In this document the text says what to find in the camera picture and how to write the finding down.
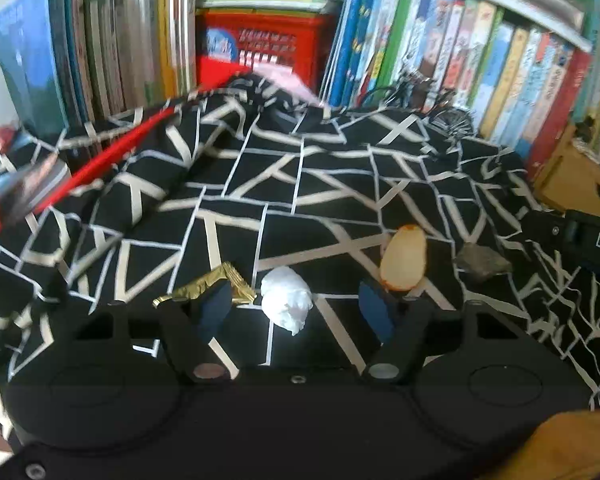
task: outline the black patterned cloth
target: black patterned cloth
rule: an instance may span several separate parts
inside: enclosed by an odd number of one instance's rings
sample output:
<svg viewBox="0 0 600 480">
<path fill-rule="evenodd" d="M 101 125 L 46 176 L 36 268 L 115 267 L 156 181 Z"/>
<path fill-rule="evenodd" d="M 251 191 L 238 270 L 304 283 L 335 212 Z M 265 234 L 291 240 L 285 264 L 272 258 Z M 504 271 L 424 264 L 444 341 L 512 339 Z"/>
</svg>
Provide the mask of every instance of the black patterned cloth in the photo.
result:
<svg viewBox="0 0 600 480">
<path fill-rule="evenodd" d="M 600 407 L 600 277 L 525 238 L 520 219 L 540 206 L 511 150 L 475 138 L 454 146 L 400 109 L 312 107 L 257 76 L 176 104 L 177 117 L 106 176 L 0 233 L 0 391 L 100 304 L 150 304 L 222 261 L 256 290 L 290 266 L 315 304 L 296 336 L 259 300 L 233 308 L 212 340 L 232 373 L 362 370 L 379 343 L 358 286 L 378 276 L 392 233 L 415 223 L 427 234 L 427 270 L 411 296 L 443 309 L 485 301 L 570 362 Z M 35 161 L 68 139 L 88 145 L 159 109 L 34 142 L 2 164 Z M 514 271 L 473 282 L 454 265 L 467 242 L 497 250 Z M 160 341 L 134 348 L 158 356 Z M 11 431 L 1 394 L 0 431 Z"/>
</svg>

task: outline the green book spine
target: green book spine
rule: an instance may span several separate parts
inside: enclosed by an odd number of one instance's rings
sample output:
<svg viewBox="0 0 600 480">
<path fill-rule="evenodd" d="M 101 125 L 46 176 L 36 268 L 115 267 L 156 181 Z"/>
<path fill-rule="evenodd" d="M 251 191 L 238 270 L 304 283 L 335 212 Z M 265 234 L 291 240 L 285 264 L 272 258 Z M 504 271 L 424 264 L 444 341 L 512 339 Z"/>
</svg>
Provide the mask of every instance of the green book spine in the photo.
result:
<svg viewBox="0 0 600 480">
<path fill-rule="evenodd" d="M 412 0 L 398 0 L 394 24 L 392 25 L 391 33 L 389 34 L 389 41 L 386 45 L 384 61 L 380 68 L 380 75 L 378 76 L 376 88 L 387 86 L 391 82 L 391 74 L 394 71 L 395 58 L 398 56 L 398 50 L 400 50 L 402 34 L 404 33 L 404 24 L 409 14 L 411 1 Z"/>
<path fill-rule="evenodd" d="M 500 24 L 502 23 L 503 17 L 504 9 L 498 9 L 495 18 L 493 19 L 493 25 L 491 25 L 491 32 L 489 33 L 487 45 L 484 47 L 484 51 L 482 53 L 482 59 L 480 60 L 478 70 L 475 73 L 474 86 L 471 88 L 469 100 L 467 101 L 467 106 L 469 108 L 471 108 L 474 105 L 475 96 L 477 95 L 478 90 L 480 89 L 480 84 L 482 83 L 482 76 L 484 75 L 484 70 L 487 68 L 487 62 L 489 61 L 491 57 L 491 51 L 493 50 L 493 41 L 496 38 L 496 34 L 498 33 L 498 29 L 500 28 Z"/>
</svg>

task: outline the label on basket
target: label on basket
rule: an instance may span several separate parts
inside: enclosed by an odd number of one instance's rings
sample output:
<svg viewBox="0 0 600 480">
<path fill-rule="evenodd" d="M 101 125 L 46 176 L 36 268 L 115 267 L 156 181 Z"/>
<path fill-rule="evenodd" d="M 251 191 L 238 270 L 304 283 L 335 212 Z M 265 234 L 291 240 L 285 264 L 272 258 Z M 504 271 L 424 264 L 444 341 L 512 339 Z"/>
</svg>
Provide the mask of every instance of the label on basket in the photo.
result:
<svg viewBox="0 0 600 480">
<path fill-rule="evenodd" d="M 238 47 L 232 34 L 224 28 L 207 29 L 206 54 L 220 61 L 237 62 Z"/>
</svg>

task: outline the white shelf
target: white shelf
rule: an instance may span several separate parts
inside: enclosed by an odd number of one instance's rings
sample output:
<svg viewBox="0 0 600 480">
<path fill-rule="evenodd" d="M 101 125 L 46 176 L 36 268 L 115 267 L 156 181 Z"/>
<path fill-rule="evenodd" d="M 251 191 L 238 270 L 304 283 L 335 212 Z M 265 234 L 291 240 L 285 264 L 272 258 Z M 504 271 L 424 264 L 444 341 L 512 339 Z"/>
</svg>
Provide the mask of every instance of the white shelf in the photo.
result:
<svg viewBox="0 0 600 480">
<path fill-rule="evenodd" d="M 531 5 L 530 3 L 524 0 L 488 0 L 493 4 L 498 5 L 499 7 L 504 7 L 505 9 L 512 10 L 524 16 L 525 18 L 530 19 L 532 22 L 541 25 L 541 27 L 546 28 L 547 30 L 554 32 L 564 40 L 567 40 L 569 43 L 578 47 L 580 50 L 584 52 L 591 52 L 591 42 L 585 40 L 580 34 L 578 34 L 575 30 L 573 30 L 569 25 L 563 23 L 562 21 L 554 18 L 548 12 L 544 12 L 541 9 L 538 9 L 536 6 Z"/>
</svg>

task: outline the miniature bicycle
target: miniature bicycle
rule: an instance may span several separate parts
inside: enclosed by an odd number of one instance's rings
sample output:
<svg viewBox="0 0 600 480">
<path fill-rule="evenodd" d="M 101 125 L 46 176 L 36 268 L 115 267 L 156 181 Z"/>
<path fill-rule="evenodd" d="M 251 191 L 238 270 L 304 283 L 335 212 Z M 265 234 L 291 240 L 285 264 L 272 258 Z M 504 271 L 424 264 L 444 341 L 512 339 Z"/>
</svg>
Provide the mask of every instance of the miniature bicycle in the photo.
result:
<svg viewBox="0 0 600 480">
<path fill-rule="evenodd" d="M 376 88 L 367 92 L 360 100 L 360 105 L 379 104 L 386 107 L 400 107 L 412 111 L 421 111 L 411 106 L 414 91 L 428 93 L 434 80 L 423 76 L 417 70 L 400 73 L 398 81 L 393 86 Z M 475 135 L 473 121 L 467 110 L 453 105 L 455 90 L 443 89 L 438 92 L 433 108 L 427 113 L 429 124 L 440 129 L 449 137 L 459 138 Z"/>
</svg>

